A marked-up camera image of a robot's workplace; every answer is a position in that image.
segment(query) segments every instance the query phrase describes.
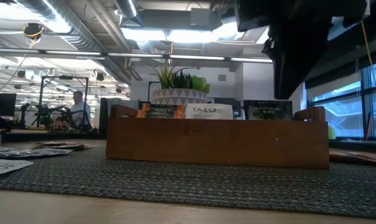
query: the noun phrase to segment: green plant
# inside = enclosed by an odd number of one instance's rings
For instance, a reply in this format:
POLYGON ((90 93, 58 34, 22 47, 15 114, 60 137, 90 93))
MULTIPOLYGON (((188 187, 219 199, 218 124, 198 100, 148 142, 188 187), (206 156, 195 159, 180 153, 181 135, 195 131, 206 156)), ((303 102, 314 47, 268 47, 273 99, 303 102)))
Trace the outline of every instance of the green plant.
POLYGON ((192 89, 200 90, 205 93, 210 92, 210 84, 206 82, 205 78, 198 77, 196 75, 192 76, 192 89))
POLYGON ((196 75, 191 76, 190 73, 184 73, 183 70, 185 69, 193 69, 193 68, 181 68, 178 71, 173 72, 175 66, 169 68, 167 62, 161 67, 160 70, 157 70, 154 66, 146 63, 150 67, 153 68, 155 73, 150 75, 155 76, 159 82, 161 83, 162 89, 167 88, 187 88, 187 89, 194 89, 200 90, 205 93, 210 92, 210 84, 206 83, 205 78, 198 77, 196 75))

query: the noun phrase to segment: gray placemat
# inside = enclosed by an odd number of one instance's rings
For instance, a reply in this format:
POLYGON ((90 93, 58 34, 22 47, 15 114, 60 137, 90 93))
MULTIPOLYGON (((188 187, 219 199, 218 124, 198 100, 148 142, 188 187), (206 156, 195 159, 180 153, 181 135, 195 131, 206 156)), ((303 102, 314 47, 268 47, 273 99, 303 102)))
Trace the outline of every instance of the gray placemat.
POLYGON ((376 218, 376 167, 330 170, 105 159, 105 149, 34 159, 0 189, 376 218))

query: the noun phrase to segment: white geometric planter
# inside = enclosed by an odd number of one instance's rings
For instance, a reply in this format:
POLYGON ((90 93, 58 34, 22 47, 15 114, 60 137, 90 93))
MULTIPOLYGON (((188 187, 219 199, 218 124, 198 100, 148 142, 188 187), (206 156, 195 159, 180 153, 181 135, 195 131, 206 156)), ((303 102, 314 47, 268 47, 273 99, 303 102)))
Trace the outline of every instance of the white geometric planter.
POLYGON ((152 104, 186 105, 188 103, 207 103, 207 94, 199 90, 163 89, 154 91, 152 104))

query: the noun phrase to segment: wooden table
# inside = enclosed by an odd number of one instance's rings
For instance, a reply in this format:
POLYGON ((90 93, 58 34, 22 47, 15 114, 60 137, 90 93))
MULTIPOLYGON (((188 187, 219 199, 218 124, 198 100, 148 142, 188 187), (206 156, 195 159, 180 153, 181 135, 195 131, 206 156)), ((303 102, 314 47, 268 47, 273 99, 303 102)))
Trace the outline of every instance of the wooden table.
POLYGON ((376 223, 376 220, 0 190, 0 223, 376 223))

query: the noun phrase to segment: desk plant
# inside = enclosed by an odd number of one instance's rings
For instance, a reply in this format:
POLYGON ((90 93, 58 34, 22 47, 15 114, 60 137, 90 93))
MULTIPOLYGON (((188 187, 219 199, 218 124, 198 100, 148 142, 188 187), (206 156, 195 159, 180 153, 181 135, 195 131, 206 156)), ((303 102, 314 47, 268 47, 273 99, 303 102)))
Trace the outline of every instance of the desk plant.
POLYGON ((176 66, 169 68, 167 63, 160 70, 148 65, 155 71, 150 75, 154 75, 162 87, 161 90, 153 92, 152 103, 164 105, 207 103, 210 84, 205 78, 191 76, 189 72, 184 73, 184 70, 193 68, 181 68, 174 72, 176 66))

